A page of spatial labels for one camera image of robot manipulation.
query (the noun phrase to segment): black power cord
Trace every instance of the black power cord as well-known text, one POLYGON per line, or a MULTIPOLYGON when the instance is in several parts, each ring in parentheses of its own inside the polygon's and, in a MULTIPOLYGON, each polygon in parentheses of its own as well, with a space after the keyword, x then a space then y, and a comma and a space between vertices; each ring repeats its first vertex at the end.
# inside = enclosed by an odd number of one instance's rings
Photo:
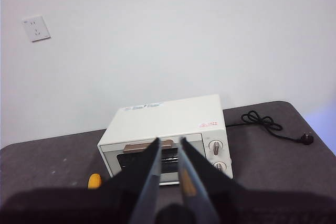
POLYGON ((280 124, 275 123, 273 118, 271 118, 270 116, 264 116, 262 118, 255 110, 251 110, 247 114, 243 114, 240 118, 243 121, 243 123, 230 124, 226 125, 226 127, 242 126, 242 125, 262 125, 268 131, 269 134, 277 138, 291 140, 293 142, 306 145, 312 144, 314 142, 314 137, 306 133, 301 138, 298 139, 275 134, 273 131, 282 131, 283 127, 280 124))

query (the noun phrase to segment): toaster oven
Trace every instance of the toaster oven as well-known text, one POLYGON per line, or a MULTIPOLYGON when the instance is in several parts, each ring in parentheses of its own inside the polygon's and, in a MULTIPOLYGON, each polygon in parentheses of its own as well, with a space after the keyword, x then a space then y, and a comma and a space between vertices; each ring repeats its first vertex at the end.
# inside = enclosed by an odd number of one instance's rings
POLYGON ((97 145, 110 176, 131 165, 156 137, 162 149, 160 185, 179 183, 177 149, 182 137, 233 177, 219 95, 120 108, 97 145))

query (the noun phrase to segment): sticker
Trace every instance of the sticker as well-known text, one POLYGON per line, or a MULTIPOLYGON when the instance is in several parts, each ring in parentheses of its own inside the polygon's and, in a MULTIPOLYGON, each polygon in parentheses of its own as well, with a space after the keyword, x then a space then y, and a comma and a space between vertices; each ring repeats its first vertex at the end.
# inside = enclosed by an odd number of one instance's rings
POLYGON ((139 110, 139 109, 146 109, 146 108, 152 108, 152 107, 158 107, 158 106, 163 106, 163 102, 149 103, 149 104, 137 105, 137 106, 133 106, 133 107, 126 107, 126 108, 124 108, 124 110, 125 111, 139 110))
POLYGON ((211 126, 217 126, 218 122, 212 121, 207 123, 201 123, 198 127, 199 128, 205 128, 205 127, 211 127, 211 126))

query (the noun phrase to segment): wall outlet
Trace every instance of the wall outlet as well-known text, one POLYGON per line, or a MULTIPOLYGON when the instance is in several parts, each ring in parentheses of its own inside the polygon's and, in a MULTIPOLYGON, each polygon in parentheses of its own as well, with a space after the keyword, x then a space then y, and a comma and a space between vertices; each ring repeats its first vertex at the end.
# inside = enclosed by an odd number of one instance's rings
POLYGON ((47 26, 41 16, 24 19, 22 24, 31 42, 50 38, 47 26))

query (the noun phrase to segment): dark gray table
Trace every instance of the dark gray table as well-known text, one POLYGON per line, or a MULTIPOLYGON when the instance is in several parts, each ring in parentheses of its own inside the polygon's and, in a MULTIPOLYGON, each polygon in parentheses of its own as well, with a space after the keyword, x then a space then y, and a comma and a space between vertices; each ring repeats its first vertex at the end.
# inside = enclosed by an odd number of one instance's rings
MULTIPOLYGON (((311 132, 306 146, 280 140, 261 126, 227 129, 234 180, 246 188, 304 190, 336 198, 336 157, 287 102, 268 102, 224 110, 226 124, 256 110, 281 124, 285 136, 311 132)), ((1 201, 22 190, 38 187, 86 187, 92 173, 109 178, 97 149, 104 130, 17 143, 0 150, 1 201)), ((182 202, 178 186, 162 186, 158 208, 182 202)))

